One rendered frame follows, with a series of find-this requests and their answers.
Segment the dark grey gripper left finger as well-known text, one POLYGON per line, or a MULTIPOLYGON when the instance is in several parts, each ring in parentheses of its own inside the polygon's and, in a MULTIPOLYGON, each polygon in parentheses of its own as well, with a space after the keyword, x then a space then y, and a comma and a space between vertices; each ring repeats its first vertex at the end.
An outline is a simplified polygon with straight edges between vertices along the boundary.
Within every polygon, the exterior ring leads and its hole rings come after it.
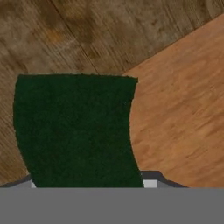
POLYGON ((9 182, 1 185, 1 187, 24 187, 24 188, 35 188, 35 184, 32 182, 30 175, 25 176, 24 178, 18 179, 13 182, 9 182))

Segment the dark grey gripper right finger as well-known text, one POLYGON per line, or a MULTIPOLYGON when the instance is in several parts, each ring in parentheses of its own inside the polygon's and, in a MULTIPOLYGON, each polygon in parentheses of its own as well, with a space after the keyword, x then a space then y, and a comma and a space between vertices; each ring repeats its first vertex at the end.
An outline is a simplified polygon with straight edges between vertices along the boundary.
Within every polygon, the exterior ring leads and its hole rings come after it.
POLYGON ((158 187, 178 187, 185 188, 184 185, 167 179, 161 171, 141 171, 143 180, 156 180, 158 187))

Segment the light wooden cutting board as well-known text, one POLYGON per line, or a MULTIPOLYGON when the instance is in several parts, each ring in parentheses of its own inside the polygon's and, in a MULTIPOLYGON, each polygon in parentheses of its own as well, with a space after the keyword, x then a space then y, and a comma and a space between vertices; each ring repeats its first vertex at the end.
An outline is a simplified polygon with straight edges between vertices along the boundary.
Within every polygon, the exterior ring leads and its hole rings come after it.
POLYGON ((139 168, 224 187, 224 14, 127 74, 138 79, 130 122, 139 168))

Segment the dark green sponge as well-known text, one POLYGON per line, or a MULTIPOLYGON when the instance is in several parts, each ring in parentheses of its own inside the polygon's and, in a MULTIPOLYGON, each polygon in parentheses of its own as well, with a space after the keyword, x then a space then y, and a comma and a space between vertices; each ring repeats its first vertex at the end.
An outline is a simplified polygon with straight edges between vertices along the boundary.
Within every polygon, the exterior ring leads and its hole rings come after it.
POLYGON ((36 187, 142 187, 130 142, 137 79, 20 75, 13 124, 36 187))

